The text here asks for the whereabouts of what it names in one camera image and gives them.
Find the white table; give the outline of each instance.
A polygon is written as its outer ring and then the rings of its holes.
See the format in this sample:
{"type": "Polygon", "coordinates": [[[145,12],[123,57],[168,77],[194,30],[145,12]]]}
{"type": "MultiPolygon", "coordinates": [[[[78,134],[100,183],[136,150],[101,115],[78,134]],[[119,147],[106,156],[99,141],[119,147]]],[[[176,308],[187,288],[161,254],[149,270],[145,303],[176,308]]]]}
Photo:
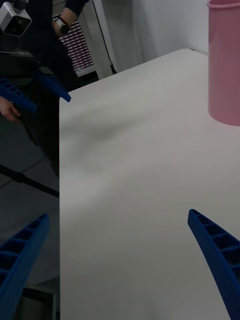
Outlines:
{"type": "Polygon", "coordinates": [[[60,107],[63,320],[227,320],[189,209],[240,238],[240,127],[208,114],[208,57],[180,50],[60,107]]]}

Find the metal rack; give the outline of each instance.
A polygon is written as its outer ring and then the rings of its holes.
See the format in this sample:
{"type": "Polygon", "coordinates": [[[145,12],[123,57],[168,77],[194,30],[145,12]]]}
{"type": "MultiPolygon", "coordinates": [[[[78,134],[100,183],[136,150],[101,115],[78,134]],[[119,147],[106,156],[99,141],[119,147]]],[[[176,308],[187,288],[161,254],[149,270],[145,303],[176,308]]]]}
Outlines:
{"type": "MultiPolygon", "coordinates": [[[[53,1],[53,19],[61,14],[65,2],[53,1]]],[[[60,40],[67,46],[79,77],[93,71],[97,72],[99,79],[113,74],[93,1],[85,5],[79,19],[71,26],[70,32],[60,40]]]]}

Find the security camera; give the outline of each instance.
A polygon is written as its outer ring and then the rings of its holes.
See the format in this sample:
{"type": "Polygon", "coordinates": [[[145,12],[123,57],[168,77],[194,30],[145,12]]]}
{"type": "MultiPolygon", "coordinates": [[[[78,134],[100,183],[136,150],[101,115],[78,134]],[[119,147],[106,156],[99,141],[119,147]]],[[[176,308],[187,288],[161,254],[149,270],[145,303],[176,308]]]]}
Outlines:
{"type": "Polygon", "coordinates": [[[30,26],[32,19],[25,10],[29,0],[4,2],[0,8],[0,30],[9,36],[21,37],[30,26]]]}

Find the pink container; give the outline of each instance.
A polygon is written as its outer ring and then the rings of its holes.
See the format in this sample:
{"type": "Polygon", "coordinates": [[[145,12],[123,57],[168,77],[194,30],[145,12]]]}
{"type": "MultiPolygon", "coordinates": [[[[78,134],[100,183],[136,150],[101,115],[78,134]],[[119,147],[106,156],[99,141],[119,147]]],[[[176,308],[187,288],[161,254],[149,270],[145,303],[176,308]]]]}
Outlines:
{"type": "Polygon", "coordinates": [[[210,115],[240,126],[240,0],[210,0],[210,115]]]}

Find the gray floor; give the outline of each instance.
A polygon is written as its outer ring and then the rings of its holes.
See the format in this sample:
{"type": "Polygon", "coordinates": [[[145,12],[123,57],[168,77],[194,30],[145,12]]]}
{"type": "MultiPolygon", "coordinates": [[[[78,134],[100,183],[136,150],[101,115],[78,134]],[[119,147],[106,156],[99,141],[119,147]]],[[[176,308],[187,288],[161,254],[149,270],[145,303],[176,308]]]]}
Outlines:
{"type": "MultiPolygon", "coordinates": [[[[0,164],[23,171],[40,161],[24,174],[58,190],[59,181],[41,150],[27,138],[24,128],[8,122],[0,115],[0,164]]],[[[12,181],[0,174],[0,244],[43,213],[48,213],[50,234],[39,254],[29,281],[34,284],[60,275],[59,266],[59,199],[30,186],[12,181]]]]}

